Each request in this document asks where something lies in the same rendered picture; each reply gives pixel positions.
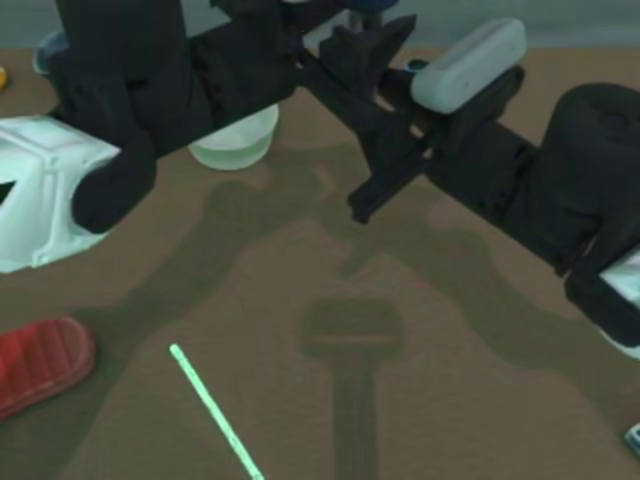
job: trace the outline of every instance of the yellow object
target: yellow object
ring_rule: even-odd
[[[4,90],[4,87],[7,86],[7,83],[9,83],[9,74],[7,73],[6,69],[0,67],[0,92]]]

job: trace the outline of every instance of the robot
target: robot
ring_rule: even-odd
[[[347,0],[220,1],[231,20],[191,38],[179,0],[56,0],[59,105],[0,120],[0,271],[101,242],[153,189],[158,158],[301,87],[357,135],[371,175],[347,199],[356,222],[424,175],[565,278],[567,298],[640,359],[640,94],[577,87],[533,145],[498,121],[525,78],[524,25],[489,22],[431,63],[394,69],[416,26],[381,21],[394,3],[356,9],[358,30],[335,27],[316,56],[304,35]]]

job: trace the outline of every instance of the red shoe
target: red shoe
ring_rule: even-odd
[[[95,351],[89,330],[68,317],[0,335],[0,420],[83,380]]]

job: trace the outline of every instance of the gray wall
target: gray wall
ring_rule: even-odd
[[[209,0],[182,3],[191,33],[225,21]],[[419,16],[411,39],[417,45],[447,45],[482,21],[503,16],[523,20],[534,46],[640,45],[640,0],[401,0],[389,17],[408,13]],[[59,28],[54,0],[0,0],[0,47],[32,46]],[[310,35],[310,44],[328,28]]]

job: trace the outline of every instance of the table surface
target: table surface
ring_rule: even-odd
[[[54,104],[29,51],[0,64],[13,78],[0,117]],[[533,141],[572,86],[640,87],[640,50],[534,50],[524,65],[504,122]],[[404,332],[375,377],[381,479],[637,476],[621,433],[640,421],[640,364],[549,268],[426,180],[353,223],[345,198],[366,177],[353,136],[305,92],[281,107],[263,162],[221,174],[176,152],[102,245],[0,278],[0,331],[71,314],[101,350],[81,386],[0,425],[3,478],[248,478],[174,342],[268,478],[334,478],[331,373],[301,332],[356,316]]]

